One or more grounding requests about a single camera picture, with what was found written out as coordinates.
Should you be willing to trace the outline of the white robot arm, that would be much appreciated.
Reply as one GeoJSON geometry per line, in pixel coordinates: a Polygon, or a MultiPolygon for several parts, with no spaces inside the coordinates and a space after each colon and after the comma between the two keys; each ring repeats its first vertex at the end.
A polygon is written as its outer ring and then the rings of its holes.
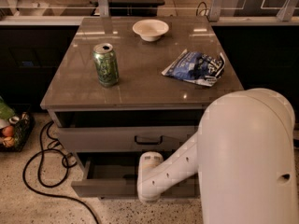
{"type": "Polygon", "coordinates": [[[197,175],[204,224],[299,224],[294,123],[291,104],[275,91],[226,94],[168,159],[141,156],[138,198],[154,203],[197,175]]]}

